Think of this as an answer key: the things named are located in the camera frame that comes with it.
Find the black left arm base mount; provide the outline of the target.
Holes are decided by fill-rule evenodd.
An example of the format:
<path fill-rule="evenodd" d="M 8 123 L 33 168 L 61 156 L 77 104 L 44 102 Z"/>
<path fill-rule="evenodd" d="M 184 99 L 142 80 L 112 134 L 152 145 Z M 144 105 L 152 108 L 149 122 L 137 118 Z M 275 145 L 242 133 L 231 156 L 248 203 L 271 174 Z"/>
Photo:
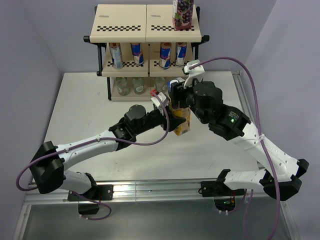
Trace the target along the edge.
<path fill-rule="evenodd" d="M 78 213 L 81 218 L 88 221 L 99 221 L 108 218 L 112 213 L 112 208 L 104 203 L 113 199 L 114 186 L 112 184 L 100 184 L 92 195 L 79 194 L 74 191 L 69 191 L 67 196 L 68 202 L 78 202 Z M 108 209 L 105 216 L 93 217 L 102 208 Z"/>

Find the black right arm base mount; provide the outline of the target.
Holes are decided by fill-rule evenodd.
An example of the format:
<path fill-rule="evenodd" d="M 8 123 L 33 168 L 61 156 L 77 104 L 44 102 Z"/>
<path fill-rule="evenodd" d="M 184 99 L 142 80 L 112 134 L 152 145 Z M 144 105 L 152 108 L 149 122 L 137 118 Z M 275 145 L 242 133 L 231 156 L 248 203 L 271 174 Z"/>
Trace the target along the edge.
<path fill-rule="evenodd" d="M 201 181 L 198 193 L 204 198 L 213 197 L 214 205 L 219 211 L 232 211 L 237 205 L 236 197 L 243 197 L 245 190 L 231 190 L 217 181 Z"/>

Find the blue silver energy drink can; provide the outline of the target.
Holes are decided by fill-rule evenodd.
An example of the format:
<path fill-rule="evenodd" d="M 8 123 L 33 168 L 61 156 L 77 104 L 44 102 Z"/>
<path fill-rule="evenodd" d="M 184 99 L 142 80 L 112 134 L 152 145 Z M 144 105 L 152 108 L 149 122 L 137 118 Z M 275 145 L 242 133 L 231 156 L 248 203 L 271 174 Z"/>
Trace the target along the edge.
<path fill-rule="evenodd" d="M 185 65 L 185 57 L 187 53 L 187 43 L 177 42 L 175 44 L 175 66 L 183 68 Z"/>
<path fill-rule="evenodd" d="M 162 42 L 160 44 L 159 66 L 162 69 L 166 70 L 171 65 L 171 48 L 172 45 L 170 42 Z"/>

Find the blue purple berry juice carton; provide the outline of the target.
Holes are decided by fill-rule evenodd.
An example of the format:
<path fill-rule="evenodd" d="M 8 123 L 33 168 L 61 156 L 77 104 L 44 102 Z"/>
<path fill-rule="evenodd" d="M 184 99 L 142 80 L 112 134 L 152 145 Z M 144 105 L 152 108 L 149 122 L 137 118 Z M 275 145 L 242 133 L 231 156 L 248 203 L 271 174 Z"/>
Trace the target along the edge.
<path fill-rule="evenodd" d="M 175 31 L 192 28 L 193 7 L 193 0 L 172 1 L 172 24 Z"/>

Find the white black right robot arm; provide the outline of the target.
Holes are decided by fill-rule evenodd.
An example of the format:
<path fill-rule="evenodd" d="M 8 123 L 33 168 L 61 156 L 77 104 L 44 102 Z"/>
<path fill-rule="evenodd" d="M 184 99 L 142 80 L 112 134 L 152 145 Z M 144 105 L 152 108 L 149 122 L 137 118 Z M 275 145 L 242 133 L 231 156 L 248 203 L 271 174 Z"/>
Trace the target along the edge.
<path fill-rule="evenodd" d="M 173 80 L 168 93 L 174 108 L 189 108 L 210 131 L 242 148 L 263 166 L 255 171 L 222 170 L 216 180 L 201 183 L 203 197 L 227 196 L 232 192 L 242 195 L 247 189 L 262 190 L 276 199 L 279 186 L 279 199 L 286 201 L 299 192 L 300 177 L 307 172 L 309 163 L 283 152 L 260 134 L 240 109 L 224 104 L 223 92 L 213 82 L 184 87 L 183 82 Z"/>

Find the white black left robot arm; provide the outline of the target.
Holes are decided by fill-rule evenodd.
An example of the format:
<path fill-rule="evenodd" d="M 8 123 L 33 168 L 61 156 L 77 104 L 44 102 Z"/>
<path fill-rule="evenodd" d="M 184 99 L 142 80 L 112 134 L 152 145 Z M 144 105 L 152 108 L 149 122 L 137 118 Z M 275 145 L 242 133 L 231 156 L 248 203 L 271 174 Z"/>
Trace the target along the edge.
<path fill-rule="evenodd" d="M 73 172 L 69 169 L 95 156 L 116 152 L 137 144 L 137 135 L 155 127 L 172 132 L 186 119 L 174 116 L 169 107 L 155 107 L 147 112 L 142 105 L 133 105 L 108 130 L 78 142 L 54 145 L 44 142 L 31 160 L 30 171 L 40 194 L 57 189 L 77 192 L 86 200 L 98 193 L 97 184 L 89 173 Z"/>

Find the clear glass bottle green cap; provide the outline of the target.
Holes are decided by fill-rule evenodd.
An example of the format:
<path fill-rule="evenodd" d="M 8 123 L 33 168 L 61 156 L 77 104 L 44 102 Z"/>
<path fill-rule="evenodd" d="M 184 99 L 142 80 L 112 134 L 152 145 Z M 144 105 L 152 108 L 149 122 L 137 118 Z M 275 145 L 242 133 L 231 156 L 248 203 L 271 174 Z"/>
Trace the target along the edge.
<path fill-rule="evenodd" d="M 130 92 L 128 79 L 126 77 L 116 77 L 115 78 L 117 92 L 121 96 L 127 96 Z"/>
<path fill-rule="evenodd" d="M 132 78 L 132 86 L 135 94 L 141 95 L 145 89 L 145 83 L 143 77 L 133 77 Z"/>
<path fill-rule="evenodd" d="M 164 92 L 167 89 L 167 80 L 163 76 L 154 78 L 154 86 L 157 92 Z"/>

